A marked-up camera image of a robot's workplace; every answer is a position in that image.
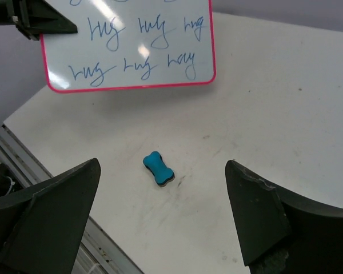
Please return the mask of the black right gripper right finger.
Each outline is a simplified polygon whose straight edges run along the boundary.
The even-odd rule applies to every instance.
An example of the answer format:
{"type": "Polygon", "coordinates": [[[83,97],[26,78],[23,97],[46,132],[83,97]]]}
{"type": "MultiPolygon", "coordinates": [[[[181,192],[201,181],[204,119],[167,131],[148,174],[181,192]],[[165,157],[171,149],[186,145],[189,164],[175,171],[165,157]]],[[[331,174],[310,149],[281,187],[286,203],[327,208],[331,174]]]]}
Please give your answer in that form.
{"type": "Polygon", "coordinates": [[[250,273],[343,273],[343,208],[287,190],[234,160],[225,177],[250,273]]]}

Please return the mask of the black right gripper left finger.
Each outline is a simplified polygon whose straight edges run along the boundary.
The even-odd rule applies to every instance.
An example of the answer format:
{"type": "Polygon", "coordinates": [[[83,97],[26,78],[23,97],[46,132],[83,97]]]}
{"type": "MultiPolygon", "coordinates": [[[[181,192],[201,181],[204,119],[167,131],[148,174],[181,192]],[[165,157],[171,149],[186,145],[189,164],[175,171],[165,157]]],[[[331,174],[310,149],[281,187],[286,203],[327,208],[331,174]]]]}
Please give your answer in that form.
{"type": "Polygon", "coordinates": [[[71,273],[100,176],[94,158],[0,196],[0,273],[71,273]]]}

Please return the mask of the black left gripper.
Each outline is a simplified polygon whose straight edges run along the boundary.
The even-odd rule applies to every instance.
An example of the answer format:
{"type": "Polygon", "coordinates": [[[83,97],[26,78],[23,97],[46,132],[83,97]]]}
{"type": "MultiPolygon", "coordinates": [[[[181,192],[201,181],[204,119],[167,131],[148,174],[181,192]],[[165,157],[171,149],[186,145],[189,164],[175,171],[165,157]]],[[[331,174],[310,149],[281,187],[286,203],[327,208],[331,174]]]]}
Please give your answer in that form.
{"type": "Polygon", "coordinates": [[[76,34],[77,26],[49,3],[0,0],[0,26],[13,25],[27,39],[39,40],[40,34],[76,34]]]}

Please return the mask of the pink framed whiteboard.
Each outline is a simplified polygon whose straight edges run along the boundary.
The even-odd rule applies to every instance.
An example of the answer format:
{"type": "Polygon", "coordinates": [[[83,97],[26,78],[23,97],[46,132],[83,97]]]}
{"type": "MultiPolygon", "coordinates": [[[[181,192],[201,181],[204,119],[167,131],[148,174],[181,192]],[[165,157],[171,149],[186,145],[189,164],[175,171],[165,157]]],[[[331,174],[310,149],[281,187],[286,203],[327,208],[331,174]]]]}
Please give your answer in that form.
{"type": "Polygon", "coordinates": [[[51,1],[77,33],[41,38],[58,93],[209,84],[216,77],[211,1],[51,1]]]}

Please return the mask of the blue bone-shaped eraser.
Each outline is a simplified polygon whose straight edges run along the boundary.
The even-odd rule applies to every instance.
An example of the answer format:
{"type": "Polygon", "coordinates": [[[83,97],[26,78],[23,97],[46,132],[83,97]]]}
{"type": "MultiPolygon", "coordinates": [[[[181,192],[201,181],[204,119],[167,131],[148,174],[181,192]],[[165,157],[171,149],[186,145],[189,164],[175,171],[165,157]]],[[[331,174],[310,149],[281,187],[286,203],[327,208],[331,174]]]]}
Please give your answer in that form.
{"type": "Polygon", "coordinates": [[[154,180],[159,187],[167,185],[175,177],[174,171],[164,163],[158,151],[153,151],[144,157],[143,164],[154,176],[154,180]]]}

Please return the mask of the aluminium rail frame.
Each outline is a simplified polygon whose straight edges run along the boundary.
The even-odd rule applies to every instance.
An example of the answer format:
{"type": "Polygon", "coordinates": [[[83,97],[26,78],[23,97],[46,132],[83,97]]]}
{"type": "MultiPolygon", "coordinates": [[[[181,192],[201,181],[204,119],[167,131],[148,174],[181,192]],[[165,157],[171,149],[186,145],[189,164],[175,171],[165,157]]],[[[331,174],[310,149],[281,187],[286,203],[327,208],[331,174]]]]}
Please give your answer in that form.
{"type": "Polygon", "coordinates": [[[140,273],[90,217],[97,159],[52,176],[0,126],[0,273],[140,273]]]}

